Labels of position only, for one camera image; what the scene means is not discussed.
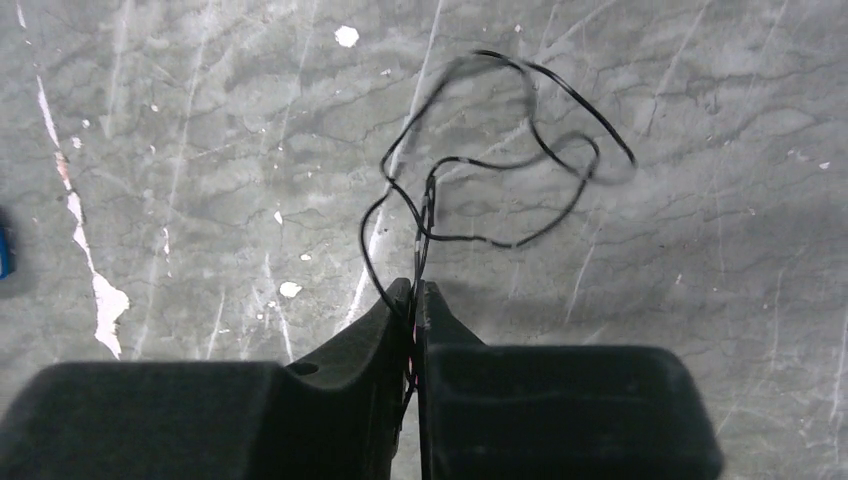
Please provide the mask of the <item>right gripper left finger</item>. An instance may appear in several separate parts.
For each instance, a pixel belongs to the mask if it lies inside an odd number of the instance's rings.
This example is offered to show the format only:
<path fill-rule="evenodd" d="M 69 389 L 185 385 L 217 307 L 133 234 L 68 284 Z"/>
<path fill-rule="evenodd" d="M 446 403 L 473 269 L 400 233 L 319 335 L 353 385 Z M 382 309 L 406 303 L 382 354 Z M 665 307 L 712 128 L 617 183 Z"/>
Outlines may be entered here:
<path fill-rule="evenodd" d="M 73 362 L 1 422 L 5 479 L 387 479 L 411 285 L 301 359 Z"/>

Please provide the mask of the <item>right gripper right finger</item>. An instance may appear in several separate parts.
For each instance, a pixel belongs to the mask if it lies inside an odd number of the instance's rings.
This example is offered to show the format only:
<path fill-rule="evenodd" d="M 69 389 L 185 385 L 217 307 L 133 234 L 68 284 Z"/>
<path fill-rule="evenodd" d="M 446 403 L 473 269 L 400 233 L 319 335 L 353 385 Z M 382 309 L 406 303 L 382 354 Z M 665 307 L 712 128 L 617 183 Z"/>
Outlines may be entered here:
<path fill-rule="evenodd" d="M 717 479 L 724 456 L 689 370 L 633 345 L 485 344 L 438 286 L 416 290 L 426 479 Z"/>

